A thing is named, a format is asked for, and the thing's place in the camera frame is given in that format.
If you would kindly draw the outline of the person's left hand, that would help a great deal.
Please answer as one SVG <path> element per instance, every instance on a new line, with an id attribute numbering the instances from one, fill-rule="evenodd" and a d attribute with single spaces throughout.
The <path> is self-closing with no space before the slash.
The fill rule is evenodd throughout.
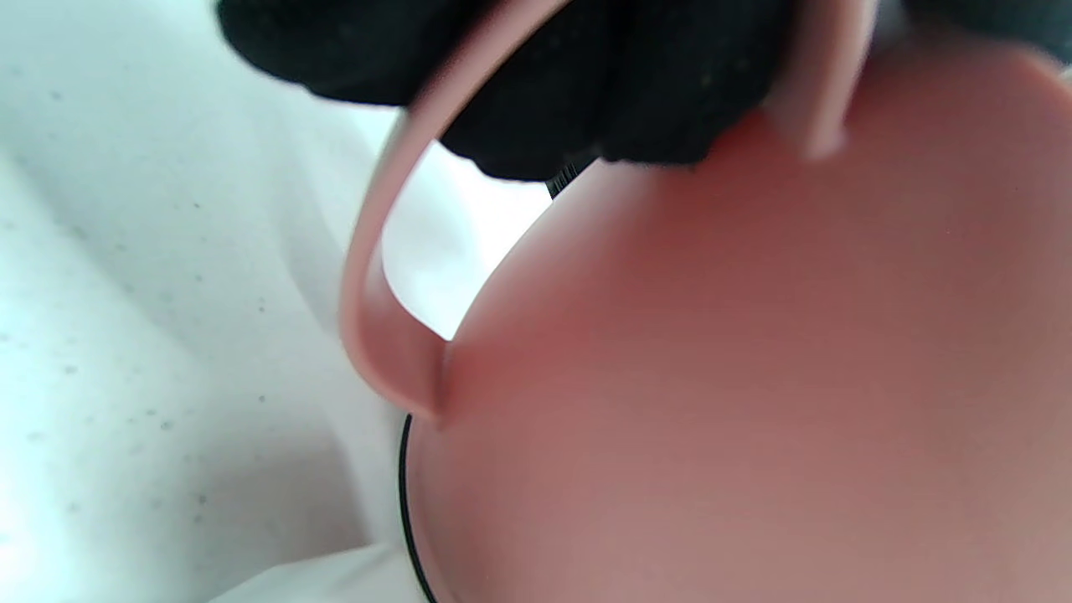
<path id="1" fill-rule="evenodd" d="M 219 1 L 245 62 L 312 95 L 412 107 L 505 1 Z M 593 159 L 686 165 L 759 106 L 807 152 L 835 137 L 877 1 L 513 1 L 515 50 L 441 144 L 487 176 L 548 182 Z"/>

